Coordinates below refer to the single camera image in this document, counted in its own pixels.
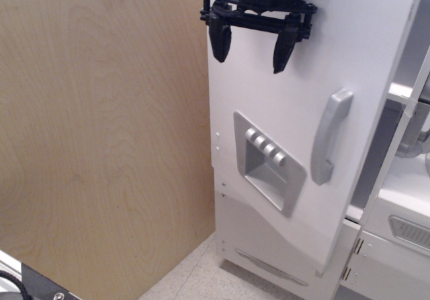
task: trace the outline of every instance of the wood grain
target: wood grain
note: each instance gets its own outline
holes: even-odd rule
[[[214,230],[202,0],[0,0],[0,249],[132,300]]]

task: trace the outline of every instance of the gray plastic panel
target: gray plastic panel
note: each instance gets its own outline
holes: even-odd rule
[[[306,180],[304,167],[239,112],[234,113],[234,134],[240,174],[291,217]]]
[[[394,236],[430,250],[430,228],[407,221],[397,216],[390,216],[390,226]]]

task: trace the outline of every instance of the tile floor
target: tile floor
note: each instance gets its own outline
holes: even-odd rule
[[[301,300],[215,253],[215,234],[139,300]]]

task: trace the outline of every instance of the toy kitchen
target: toy kitchen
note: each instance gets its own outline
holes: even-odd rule
[[[429,298],[429,8],[203,0],[219,255],[306,300]]]

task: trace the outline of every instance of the recessed handle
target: recessed handle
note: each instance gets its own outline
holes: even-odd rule
[[[349,113],[353,93],[340,89],[330,96],[316,132],[312,148],[310,172],[312,180],[322,185],[331,179],[334,165],[329,160],[329,152],[335,139],[337,128]]]

